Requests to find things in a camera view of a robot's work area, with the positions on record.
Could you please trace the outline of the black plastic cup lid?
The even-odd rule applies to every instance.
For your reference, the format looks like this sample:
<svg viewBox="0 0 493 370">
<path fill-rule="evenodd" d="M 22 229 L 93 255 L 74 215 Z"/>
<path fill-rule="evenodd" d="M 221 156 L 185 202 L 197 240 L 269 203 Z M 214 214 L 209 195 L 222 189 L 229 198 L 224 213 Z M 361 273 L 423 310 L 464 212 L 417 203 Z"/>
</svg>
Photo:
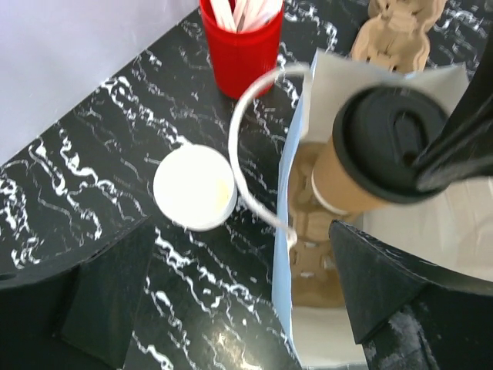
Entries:
<svg viewBox="0 0 493 370">
<path fill-rule="evenodd" d="M 448 114 L 405 86 L 371 86 L 354 94 L 334 120 L 337 157 L 350 178 L 379 200 L 414 204 L 442 188 L 419 190 L 414 161 L 438 138 Z"/>
</svg>

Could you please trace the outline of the brown pulp cup carrier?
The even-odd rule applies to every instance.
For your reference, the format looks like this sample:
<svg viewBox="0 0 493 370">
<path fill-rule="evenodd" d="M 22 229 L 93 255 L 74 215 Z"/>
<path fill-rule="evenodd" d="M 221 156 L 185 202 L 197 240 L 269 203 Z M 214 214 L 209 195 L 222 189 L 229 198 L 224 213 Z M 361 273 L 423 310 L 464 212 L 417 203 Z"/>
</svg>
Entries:
<svg viewBox="0 0 493 370">
<path fill-rule="evenodd" d="M 297 232 L 290 249 L 291 295 L 294 306 L 342 308 L 344 296 L 330 244 L 329 227 L 340 218 L 353 223 L 358 214 L 338 216 L 323 208 L 311 186 L 311 173 L 321 143 L 302 143 L 290 171 L 288 218 Z"/>
</svg>

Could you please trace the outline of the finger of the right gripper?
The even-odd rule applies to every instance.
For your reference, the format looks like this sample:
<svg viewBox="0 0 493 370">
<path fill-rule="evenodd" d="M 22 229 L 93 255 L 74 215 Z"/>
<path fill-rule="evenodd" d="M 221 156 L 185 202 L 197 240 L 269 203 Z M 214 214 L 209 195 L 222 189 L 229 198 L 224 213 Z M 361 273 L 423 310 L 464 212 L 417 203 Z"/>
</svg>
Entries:
<svg viewBox="0 0 493 370">
<path fill-rule="evenodd" d="M 414 162 L 415 187 L 438 190 L 451 183 L 492 176 L 492 51 L 483 53 L 438 138 Z"/>
</svg>

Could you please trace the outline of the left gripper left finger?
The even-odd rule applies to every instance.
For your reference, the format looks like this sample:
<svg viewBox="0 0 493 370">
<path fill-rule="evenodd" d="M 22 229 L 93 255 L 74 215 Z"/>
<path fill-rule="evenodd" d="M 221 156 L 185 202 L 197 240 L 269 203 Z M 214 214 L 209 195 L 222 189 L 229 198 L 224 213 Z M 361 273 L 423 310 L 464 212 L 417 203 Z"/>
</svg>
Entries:
<svg viewBox="0 0 493 370">
<path fill-rule="evenodd" d="M 121 369 L 154 247 L 147 217 L 1 273 L 3 369 Z"/>
</svg>

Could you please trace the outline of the single brown paper cup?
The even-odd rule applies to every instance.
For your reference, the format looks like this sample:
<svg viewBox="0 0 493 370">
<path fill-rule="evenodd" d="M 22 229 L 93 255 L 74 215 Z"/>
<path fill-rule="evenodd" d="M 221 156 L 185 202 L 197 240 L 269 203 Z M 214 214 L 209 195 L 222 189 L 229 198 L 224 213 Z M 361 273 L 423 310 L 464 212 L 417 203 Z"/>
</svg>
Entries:
<svg viewBox="0 0 493 370">
<path fill-rule="evenodd" d="M 311 184 L 318 202 L 339 216 L 360 214 L 389 204 L 352 179 L 339 161 L 333 138 L 323 146 L 316 159 Z"/>
</svg>

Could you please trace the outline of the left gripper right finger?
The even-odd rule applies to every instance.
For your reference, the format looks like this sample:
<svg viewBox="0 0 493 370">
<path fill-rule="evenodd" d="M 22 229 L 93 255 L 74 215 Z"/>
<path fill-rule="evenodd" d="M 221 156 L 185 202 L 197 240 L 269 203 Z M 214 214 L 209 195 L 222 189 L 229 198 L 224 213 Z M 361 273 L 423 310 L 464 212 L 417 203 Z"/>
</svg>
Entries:
<svg viewBox="0 0 493 370">
<path fill-rule="evenodd" d="M 492 283 L 343 221 L 329 237 L 354 340 L 370 369 L 490 369 Z"/>
</svg>

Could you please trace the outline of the light blue paper bag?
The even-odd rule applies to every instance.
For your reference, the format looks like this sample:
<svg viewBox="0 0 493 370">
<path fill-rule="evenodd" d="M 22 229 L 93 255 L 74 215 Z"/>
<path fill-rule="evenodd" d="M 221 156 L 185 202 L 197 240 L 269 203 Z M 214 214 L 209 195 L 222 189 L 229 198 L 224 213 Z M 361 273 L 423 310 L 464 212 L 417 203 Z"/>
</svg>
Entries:
<svg viewBox="0 0 493 370">
<path fill-rule="evenodd" d="M 300 76 L 303 92 L 280 159 L 277 208 L 270 211 L 248 189 L 239 165 L 238 141 L 247 107 L 279 76 Z M 405 86 L 430 96 L 448 114 L 447 122 L 469 81 L 461 65 L 400 74 L 319 51 L 311 64 L 291 63 L 262 75 L 240 97 L 230 122 L 228 151 L 238 191 L 246 205 L 276 230 L 273 305 L 298 359 L 307 367 L 368 368 L 364 350 L 354 340 L 345 301 L 342 308 L 292 303 L 289 251 L 297 242 L 297 232 L 288 218 L 291 167 L 300 144 L 324 146 L 332 138 L 336 115 L 354 94 L 380 85 Z M 492 176 L 451 183 L 418 203 L 389 202 L 358 215 L 353 223 L 338 218 L 331 224 L 343 221 L 432 264 L 492 283 Z"/>
</svg>

